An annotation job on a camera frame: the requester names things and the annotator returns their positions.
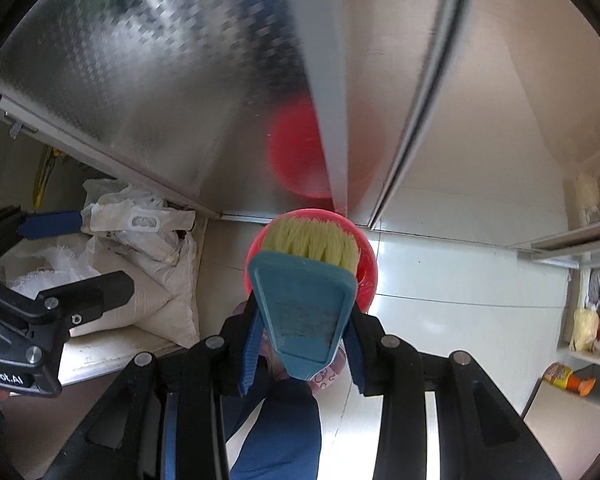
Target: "blue plastic brush head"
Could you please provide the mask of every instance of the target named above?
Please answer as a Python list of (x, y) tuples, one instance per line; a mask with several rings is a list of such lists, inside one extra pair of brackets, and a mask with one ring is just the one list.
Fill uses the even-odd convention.
[(269, 341), (286, 372), (311, 379), (333, 361), (356, 299), (355, 276), (276, 251), (257, 253), (249, 276)]

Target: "red bucket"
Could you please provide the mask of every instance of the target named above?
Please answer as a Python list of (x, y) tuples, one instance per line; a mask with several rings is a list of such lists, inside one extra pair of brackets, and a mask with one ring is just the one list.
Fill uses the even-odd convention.
[[(366, 239), (366, 236), (360, 232), (360, 229), (358, 229), (353, 222), (344, 218), (344, 216), (325, 209), (298, 209), (281, 216), (315, 218), (318, 220), (334, 222), (344, 232), (352, 235), (356, 239), (356, 243), (360, 249), (360, 261), (358, 262), (358, 271), (356, 272), (356, 278), (358, 279), (358, 294), (356, 296), (356, 301), (358, 302), (360, 310), (362, 312), (367, 312), (376, 295), (376, 288), (378, 288), (378, 265), (376, 264), (374, 250), (371, 248), (371, 244), (369, 243), (369, 240)], [(251, 244), (244, 266), (245, 269), (248, 268), (253, 255), (260, 250), (262, 239), (265, 237), (268, 228), (268, 225), (265, 226)], [(244, 271), (244, 289), (247, 295), (251, 293), (251, 280), (249, 279), (247, 270)]]

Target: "yellow bristles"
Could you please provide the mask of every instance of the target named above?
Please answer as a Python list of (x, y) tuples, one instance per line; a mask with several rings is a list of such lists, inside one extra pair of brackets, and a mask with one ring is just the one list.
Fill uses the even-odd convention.
[(269, 225), (262, 250), (335, 265), (354, 276), (360, 259), (356, 239), (334, 222), (292, 216), (283, 216)]

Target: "metal bolt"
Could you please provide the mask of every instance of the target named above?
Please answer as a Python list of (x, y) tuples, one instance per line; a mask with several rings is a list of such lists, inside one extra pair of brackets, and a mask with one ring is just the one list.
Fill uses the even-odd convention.
[(37, 346), (30, 346), (24, 352), (24, 357), (29, 363), (35, 365), (42, 359), (42, 350)]
[(464, 352), (462, 350), (454, 352), (453, 358), (454, 361), (461, 366), (466, 366), (471, 362), (471, 356), (467, 352)]
[(53, 310), (59, 304), (60, 302), (58, 301), (58, 298), (54, 298), (53, 296), (51, 298), (46, 298), (45, 300), (45, 308), (47, 310)]
[(218, 350), (224, 346), (224, 339), (222, 339), (219, 335), (213, 335), (206, 339), (205, 345), (207, 348), (212, 350)]
[(383, 335), (380, 340), (380, 344), (385, 348), (398, 348), (400, 345), (400, 339), (398, 339), (395, 335)]
[(138, 355), (136, 355), (136, 357), (134, 357), (134, 362), (137, 366), (147, 366), (152, 359), (153, 357), (151, 354), (149, 354), (149, 352), (140, 352)]

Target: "dark blue trousers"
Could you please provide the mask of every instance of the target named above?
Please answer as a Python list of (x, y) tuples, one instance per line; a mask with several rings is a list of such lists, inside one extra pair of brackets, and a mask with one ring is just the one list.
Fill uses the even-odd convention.
[(231, 480), (316, 480), (322, 447), (318, 403), (304, 381), (274, 383), (264, 358), (245, 397), (222, 398), (226, 438), (240, 429), (262, 399)]

